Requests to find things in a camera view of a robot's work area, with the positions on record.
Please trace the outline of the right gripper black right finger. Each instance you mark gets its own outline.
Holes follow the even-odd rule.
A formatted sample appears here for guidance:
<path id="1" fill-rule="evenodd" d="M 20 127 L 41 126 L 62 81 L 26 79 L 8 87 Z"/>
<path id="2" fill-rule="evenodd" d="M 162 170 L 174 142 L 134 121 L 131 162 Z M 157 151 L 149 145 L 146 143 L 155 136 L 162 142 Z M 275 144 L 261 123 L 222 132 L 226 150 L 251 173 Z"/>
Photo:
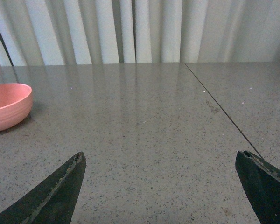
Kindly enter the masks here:
<path id="1" fill-rule="evenodd" d="M 280 224 L 280 170 L 249 151 L 238 151 L 235 168 L 262 224 Z"/>

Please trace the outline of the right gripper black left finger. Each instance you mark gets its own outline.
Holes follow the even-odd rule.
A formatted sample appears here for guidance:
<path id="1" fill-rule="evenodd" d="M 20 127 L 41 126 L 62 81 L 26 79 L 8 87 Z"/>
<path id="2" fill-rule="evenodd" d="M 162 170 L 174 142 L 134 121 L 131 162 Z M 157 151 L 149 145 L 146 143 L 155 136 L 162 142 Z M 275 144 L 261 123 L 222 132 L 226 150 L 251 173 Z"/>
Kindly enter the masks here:
<path id="1" fill-rule="evenodd" d="M 86 169 L 78 152 L 17 202 L 0 213 L 0 224 L 69 224 Z"/>

